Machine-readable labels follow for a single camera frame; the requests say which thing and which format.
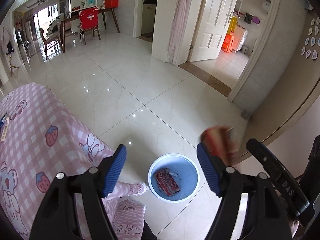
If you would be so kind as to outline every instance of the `pink checkered blanket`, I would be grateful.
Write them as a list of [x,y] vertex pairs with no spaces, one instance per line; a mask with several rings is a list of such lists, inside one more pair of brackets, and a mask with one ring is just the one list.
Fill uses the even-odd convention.
[[[9,93],[0,104],[0,116],[5,113],[10,121],[5,141],[0,142],[0,204],[15,229],[29,239],[55,175],[82,174],[114,151],[42,85],[31,83]],[[141,239],[145,207],[127,196],[147,189],[141,183],[118,182],[102,200],[119,239]],[[82,237],[90,239],[81,195],[76,199]]]

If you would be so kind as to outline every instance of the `blue gripper pad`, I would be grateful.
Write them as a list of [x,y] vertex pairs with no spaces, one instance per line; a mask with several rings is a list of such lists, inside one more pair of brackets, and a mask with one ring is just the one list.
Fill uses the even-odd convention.
[[116,158],[113,160],[111,167],[106,174],[104,180],[104,187],[102,190],[103,197],[106,197],[109,193],[113,192],[116,183],[118,181],[120,172],[124,166],[125,160],[127,158],[127,149],[124,145],[118,147],[115,154],[117,153]]
[[199,143],[197,146],[197,157],[205,178],[209,184],[210,190],[219,195],[221,191],[221,188],[219,186],[220,176],[216,172],[216,169],[214,168],[212,162],[208,157],[208,153],[203,148],[201,143]]

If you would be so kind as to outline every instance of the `blue bucket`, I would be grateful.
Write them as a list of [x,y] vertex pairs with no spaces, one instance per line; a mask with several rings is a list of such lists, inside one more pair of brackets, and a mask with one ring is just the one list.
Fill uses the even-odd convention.
[[[180,187],[180,191],[173,196],[167,196],[165,192],[159,190],[155,173],[159,170],[169,168],[170,172],[174,172],[178,177],[173,177]],[[192,197],[200,182],[199,170],[195,163],[188,157],[177,154],[169,153],[156,159],[151,165],[148,174],[149,187],[153,194],[159,199],[170,202],[179,203]]]

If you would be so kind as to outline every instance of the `red basket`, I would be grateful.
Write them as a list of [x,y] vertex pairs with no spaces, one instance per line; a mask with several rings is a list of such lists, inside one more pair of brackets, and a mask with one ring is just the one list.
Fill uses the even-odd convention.
[[79,12],[81,27],[86,30],[98,26],[98,14],[100,10],[97,7],[88,8]]
[[105,8],[114,8],[119,6],[119,0],[104,0]]

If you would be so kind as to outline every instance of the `red toothpaste box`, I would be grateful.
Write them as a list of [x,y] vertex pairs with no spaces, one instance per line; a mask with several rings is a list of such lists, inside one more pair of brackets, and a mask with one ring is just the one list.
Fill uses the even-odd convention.
[[159,189],[163,190],[169,197],[180,191],[178,184],[169,173],[168,168],[157,171],[155,176]]

